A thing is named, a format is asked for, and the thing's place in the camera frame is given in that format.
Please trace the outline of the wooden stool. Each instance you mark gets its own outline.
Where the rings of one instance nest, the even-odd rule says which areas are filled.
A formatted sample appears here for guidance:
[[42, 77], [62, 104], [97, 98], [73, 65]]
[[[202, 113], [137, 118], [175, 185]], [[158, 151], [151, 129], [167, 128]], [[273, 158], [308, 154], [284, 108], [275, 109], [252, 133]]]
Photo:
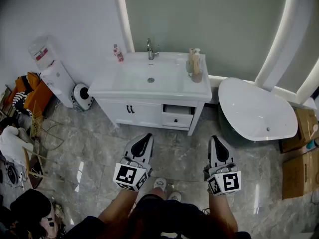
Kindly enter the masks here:
[[49, 161], [46, 157], [28, 150], [25, 147], [22, 147], [22, 151], [25, 156], [25, 175], [26, 178], [30, 180], [32, 189], [38, 191], [54, 192], [54, 189], [43, 187], [41, 186], [41, 183], [44, 183], [46, 181], [54, 181], [59, 183], [64, 182], [64, 179], [49, 176], [48, 173], [45, 171], [42, 161]]

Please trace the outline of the chrome faucet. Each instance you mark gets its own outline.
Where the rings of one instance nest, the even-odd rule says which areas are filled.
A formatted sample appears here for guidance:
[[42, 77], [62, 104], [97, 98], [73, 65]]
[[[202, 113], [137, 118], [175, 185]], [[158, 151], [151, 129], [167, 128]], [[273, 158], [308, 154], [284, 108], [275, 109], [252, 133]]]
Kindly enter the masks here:
[[155, 56], [160, 54], [159, 52], [153, 52], [150, 38], [147, 38], [147, 52], [149, 60], [154, 60]]

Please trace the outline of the white vanity cabinet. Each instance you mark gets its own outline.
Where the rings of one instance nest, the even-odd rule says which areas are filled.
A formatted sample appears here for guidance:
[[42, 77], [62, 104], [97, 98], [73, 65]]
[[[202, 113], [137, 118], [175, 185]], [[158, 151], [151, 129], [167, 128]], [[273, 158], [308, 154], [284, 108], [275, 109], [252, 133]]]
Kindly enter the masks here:
[[[132, 99], [96, 97], [95, 100], [106, 114], [112, 124], [118, 128], [121, 124], [154, 127], [171, 130], [187, 131], [191, 136], [195, 130], [205, 102], [203, 101], [180, 101], [163, 99]], [[132, 105], [133, 113], [128, 113], [127, 105]], [[189, 128], [164, 126], [162, 113], [190, 114], [193, 119]]]

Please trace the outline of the person's dark clothing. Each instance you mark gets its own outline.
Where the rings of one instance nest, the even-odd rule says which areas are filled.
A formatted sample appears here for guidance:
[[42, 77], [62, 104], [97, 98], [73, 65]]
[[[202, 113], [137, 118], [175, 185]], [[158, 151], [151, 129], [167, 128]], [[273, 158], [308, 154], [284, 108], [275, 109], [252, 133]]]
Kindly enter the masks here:
[[127, 218], [105, 224], [88, 216], [62, 239], [251, 239], [195, 205], [143, 196]]

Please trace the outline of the clear large water bottle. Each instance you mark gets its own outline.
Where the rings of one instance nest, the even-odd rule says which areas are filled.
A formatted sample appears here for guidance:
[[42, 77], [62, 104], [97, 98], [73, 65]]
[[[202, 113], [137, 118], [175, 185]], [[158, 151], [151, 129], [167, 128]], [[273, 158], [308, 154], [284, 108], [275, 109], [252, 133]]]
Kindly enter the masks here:
[[27, 48], [38, 69], [43, 71], [55, 61], [54, 53], [46, 35], [35, 38]]

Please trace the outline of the pink patterned cloth item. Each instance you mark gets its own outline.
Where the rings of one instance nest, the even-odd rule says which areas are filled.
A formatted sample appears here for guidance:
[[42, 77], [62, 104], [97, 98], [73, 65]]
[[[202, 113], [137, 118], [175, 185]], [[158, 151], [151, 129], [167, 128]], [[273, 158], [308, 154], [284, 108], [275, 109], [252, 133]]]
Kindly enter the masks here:
[[45, 229], [45, 237], [55, 239], [58, 235], [58, 224], [55, 220], [55, 212], [52, 203], [46, 200], [44, 214], [40, 220], [40, 225]]

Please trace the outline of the beige ceramic cup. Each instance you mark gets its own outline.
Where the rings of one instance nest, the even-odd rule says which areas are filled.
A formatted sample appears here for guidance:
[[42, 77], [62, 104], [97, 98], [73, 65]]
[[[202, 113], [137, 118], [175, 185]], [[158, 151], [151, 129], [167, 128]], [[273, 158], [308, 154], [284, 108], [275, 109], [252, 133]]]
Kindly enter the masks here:
[[203, 70], [199, 69], [197, 71], [193, 71], [190, 76], [193, 82], [200, 83], [203, 78]]

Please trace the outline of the white cabinet drawer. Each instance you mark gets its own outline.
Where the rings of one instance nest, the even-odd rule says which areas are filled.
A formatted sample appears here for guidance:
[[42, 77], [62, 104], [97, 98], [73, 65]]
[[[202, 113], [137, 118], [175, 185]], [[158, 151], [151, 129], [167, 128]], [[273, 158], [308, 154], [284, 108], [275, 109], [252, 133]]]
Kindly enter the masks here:
[[162, 124], [164, 126], [189, 128], [193, 119], [190, 114], [162, 113]]

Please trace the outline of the person's left forearm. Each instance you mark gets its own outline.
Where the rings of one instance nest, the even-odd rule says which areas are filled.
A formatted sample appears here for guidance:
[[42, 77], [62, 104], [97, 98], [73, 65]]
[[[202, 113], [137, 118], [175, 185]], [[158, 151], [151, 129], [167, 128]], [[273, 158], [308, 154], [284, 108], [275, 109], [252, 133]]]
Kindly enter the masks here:
[[98, 216], [105, 224], [114, 222], [119, 218], [127, 218], [137, 199], [138, 192], [121, 189], [116, 198]]

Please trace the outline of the person's right forearm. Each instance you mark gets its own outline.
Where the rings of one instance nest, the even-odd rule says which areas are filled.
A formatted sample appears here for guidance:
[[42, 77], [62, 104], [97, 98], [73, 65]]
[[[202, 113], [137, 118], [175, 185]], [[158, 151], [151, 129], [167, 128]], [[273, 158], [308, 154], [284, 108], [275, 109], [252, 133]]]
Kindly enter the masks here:
[[229, 207], [226, 195], [214, 196], [209, 194], [209, 210], [211, 215], [215, 215], [224, 221], [233, 232], [238, 232], [238, 225]]

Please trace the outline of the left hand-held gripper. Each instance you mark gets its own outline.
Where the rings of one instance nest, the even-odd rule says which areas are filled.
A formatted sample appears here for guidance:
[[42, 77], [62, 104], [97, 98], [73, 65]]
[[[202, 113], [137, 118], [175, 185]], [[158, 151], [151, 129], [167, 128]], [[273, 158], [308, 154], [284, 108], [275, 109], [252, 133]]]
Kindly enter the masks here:
[[154, 137], [151, 133], [139, 135], [125, 147], [124, 156], [116, 163], [113, 181], [122, 189], [138, 192], [150, 177], [149, 165], [153, 154]]

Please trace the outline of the cardboard box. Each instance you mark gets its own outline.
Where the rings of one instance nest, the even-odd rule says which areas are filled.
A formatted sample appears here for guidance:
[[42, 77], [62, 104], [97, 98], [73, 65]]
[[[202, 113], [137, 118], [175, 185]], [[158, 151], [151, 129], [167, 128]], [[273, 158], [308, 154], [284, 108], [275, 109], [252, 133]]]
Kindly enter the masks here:
[[[310, 139], [309, 130], [313, 128], [314, 124], [319, 125], [318, 118], [316, 117], [314, 110], [296, 108], [295, 113], [298, 120], [298, 135], [305, 139]], [[313, 136], [312, 140], [317, 138], [319, 138], [319, 129]]]
[[283, 163], [283, 199], [301, 197], [318, 188], [319, 147]]
[[298, 134], [291, 138], [281, 139], [279, 140], [280, 152], [286, 153], [300, 149], [303, 146], [307, 145], [309, 142], [311, 142], [310, 139], [305, 139], [304, 137], [301, 137]]

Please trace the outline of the striped black white cloth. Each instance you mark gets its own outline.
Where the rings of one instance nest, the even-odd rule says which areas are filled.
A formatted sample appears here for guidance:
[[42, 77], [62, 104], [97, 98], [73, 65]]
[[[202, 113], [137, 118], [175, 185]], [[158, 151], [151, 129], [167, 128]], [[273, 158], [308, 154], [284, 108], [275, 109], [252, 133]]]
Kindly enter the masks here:
[[32, 116], [32, 112], [24, 107], [27, 97], [31, 94], [31, 92], [17, 92], [13, 98], [12, 106], [17, 111], [18, 114], [24, 114], [29, 117]]

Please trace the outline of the pink shampoo bottle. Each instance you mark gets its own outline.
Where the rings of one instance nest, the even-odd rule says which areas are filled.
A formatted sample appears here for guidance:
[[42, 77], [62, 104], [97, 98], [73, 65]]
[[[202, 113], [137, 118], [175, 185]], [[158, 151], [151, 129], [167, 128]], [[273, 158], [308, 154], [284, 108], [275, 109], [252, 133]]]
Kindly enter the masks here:
[[123, 54], [117, 44], [114, 44], [113, 53], [117, 57], [118, 62], [124, 61]]

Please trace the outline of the white water dispenser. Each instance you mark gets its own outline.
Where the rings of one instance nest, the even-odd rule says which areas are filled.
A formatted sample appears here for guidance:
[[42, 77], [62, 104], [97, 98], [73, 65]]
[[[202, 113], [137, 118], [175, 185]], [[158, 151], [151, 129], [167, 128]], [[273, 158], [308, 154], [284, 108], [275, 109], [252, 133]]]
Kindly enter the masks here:
[[60, 61], [54, 60], [47, 69], [40, 73], [40, 76], [42, 81], [62, 104], [67, 108], [73, 108], [71, 91], [75, 86], [75, 82]]

